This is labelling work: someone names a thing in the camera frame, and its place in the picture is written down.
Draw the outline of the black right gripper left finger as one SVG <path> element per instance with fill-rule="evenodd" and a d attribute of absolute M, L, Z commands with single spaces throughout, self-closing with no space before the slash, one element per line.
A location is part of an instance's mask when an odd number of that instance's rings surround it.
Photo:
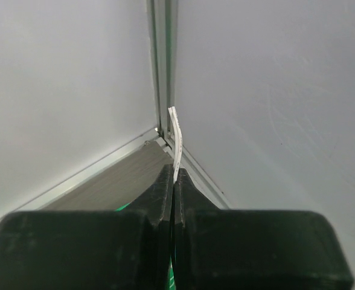
<path fill-rule="evenodd" d="M 0 289 L 168 289 L 173 167 L 122 210 L 19 211 L 0 222 Z"/>

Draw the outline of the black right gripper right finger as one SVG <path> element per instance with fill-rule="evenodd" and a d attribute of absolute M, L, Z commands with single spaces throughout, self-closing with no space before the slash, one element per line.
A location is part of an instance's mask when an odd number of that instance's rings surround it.
<path fill-rule="evenodd" d="M 355 278 L 325 216 L 218 208 L 179 171 L 173 271 L 178 289 L 352 289 Z"/>

